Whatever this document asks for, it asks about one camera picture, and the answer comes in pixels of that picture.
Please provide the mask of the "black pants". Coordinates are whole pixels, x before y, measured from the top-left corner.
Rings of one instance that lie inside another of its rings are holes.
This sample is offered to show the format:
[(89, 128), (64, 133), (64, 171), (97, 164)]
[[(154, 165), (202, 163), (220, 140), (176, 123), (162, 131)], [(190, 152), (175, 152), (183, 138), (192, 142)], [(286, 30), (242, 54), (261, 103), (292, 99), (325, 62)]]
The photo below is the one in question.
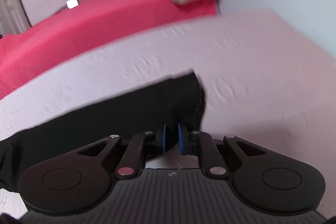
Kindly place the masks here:
[(205, 91), (190, 73), (68, 112), (1, 141), (1, 188), (17, 192), (29, 167), (113, 134), (127, 140), (165, 123), (169, 151), (178, 142), (177, 125), (198, 130), (204, 110)]

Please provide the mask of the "white embossed mattress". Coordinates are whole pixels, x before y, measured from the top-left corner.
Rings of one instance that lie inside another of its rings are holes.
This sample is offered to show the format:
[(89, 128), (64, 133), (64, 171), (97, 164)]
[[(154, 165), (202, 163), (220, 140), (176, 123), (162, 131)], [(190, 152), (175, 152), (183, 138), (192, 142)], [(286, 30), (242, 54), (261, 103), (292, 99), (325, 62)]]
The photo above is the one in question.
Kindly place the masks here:
[(1, 100), (1, 139), (84, 105), (194, 71), (202, 130), (316, 167), (335, 215), (335, 60), (272, 11), (171, 24), (64, 62)]

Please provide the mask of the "pink red bed sheet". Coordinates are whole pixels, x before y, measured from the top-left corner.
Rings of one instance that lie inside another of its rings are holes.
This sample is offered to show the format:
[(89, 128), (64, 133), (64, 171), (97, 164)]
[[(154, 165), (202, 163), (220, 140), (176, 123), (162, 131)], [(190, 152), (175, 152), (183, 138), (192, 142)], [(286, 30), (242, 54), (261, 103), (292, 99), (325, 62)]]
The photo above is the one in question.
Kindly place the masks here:
[(179, 20), (214, 15), (215, 0), (83, 0), (22, 34), (1, 38), (1, 97), (95, 47)]

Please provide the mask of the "floral curtain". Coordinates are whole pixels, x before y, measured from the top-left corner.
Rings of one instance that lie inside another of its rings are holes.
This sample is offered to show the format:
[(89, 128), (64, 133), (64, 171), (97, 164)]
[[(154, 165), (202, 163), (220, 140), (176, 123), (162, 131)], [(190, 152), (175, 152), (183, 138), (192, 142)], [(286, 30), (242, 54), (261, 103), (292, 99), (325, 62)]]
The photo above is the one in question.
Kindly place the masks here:
[(31, 27), (21, 0), (1, 0), (1, 35), (21, 34)]

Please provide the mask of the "white wall socket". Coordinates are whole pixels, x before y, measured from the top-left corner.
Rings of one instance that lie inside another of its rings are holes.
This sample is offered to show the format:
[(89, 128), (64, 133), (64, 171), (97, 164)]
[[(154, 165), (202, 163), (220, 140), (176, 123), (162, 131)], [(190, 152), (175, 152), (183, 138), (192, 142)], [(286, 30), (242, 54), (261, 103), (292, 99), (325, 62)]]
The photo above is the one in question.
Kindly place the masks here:
[(68, 0), (68, 1), (66, 1), (66, 5), (67, 5), (68, 9), (73, 9), (76, 6), (78, 6), (79, 3), (78, 3), (78, 0)]

